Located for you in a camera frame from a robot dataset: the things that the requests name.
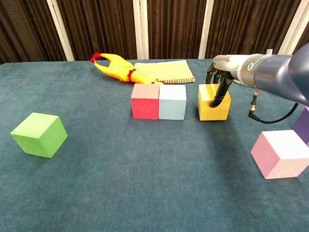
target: cube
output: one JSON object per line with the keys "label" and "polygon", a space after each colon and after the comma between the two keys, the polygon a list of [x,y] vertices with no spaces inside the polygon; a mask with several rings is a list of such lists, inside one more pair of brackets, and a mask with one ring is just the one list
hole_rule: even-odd
{"label": "cube", "polygon": [[159,119],[159,85],[135,84],[131,105],[133,118]]}
{"label": "cube", "polygon": [[300,114],[293,125],[293,130],[309,146],[309,107],[305,107]]}
{"label": "cube", "polygon": [[262,132],[251,154],[265,179],[297,177],[309,165],[309,147],[294,130]]}
{"label": "cube", "polygon": [[25,153],[51,158],[68,134],[58,116],[32,113],[11,132],[11,136]]}
{"label": "cube", "polygon": [[159,119],[183,120],[186,101],[184,85],[161,85]]}
{"label": "cube", "polygon": [[198,86],[198,113],[200,121],[226,120],[231,104],[230,94],[227,92],[220,105],[210,107],[216,96],[219,84],[203,84]]}

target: teal tablecloth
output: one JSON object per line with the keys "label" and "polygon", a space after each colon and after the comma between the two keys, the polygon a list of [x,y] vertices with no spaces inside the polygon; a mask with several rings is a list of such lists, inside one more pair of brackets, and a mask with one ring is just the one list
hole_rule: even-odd
{"label": "teal tablecloth", "polygon": [[[250,154],[262,131],[290,130],[303,107],[260,124],[247,117],[254,90],[233,85],[228,120],[200,122],[210,63],[188,60],[196,82],[183,121],[133,119],[133,84],[87,61],[1,65],[0,231],[308,231],[309,169],[265,180]],[[256,114],[277,119],[292,105],[261,93]],[[52,159],[10,136],[32,112],[60,116],[69,134]]]}

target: yellow rubber chicken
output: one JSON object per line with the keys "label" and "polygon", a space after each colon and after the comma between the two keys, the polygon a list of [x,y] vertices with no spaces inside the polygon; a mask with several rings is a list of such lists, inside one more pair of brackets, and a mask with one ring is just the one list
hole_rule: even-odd
{"label": "yellow rubber chicken", "polygon": [[[96,62],[96,58],[98,57],[104,57],[108,59],[110,61],[110,65],[108,67],[99,65]],[[93,63],[104,74],[114,77],[120,81],[144,84],[163,84],[162,81],[158,81],[157,79],[151,80],[144,76],[135,69],[133,64],[124,60],[119,55],[96,52],[90,59],[90,62]]]}

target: dark brown curtain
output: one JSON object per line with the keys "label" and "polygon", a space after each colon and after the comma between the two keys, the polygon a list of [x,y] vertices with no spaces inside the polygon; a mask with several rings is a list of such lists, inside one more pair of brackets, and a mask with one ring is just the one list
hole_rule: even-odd
{"label": "dark brown curtain", "polygon": [[205,58],[219,54],[276,54],[300,0],[215,0]]}
{"label": "dark brown curtain", "polygon": [[147,0],[150,59],[197,58],[206,0]]}
{"label": "dark brown curtain", "polygon": [[294,53],[301,48],[302,46],[304,46],[305,44],[309,43],[309,23],[307,24],[303,34],[301,35],[296,48],[294,49]]}
{"label": "dark brown curtain", "polygon": [[0,0],[0,63],[66,60],[45,0]]}
{"label": "dark brown curtain", "polygon": [[58,0],[76,60],[94,52],[136,59],[132,0]]}

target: spiral notebook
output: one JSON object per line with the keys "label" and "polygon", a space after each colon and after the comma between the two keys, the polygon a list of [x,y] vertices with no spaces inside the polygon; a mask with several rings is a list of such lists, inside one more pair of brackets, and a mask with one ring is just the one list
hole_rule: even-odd
{"label": "spiral notebook", "polygon": [[160,63],[135,63],[135,68],[151,79],[158,79],[165,84],[193,83],[195,77],[189,69],[186,60],[160,62]]}

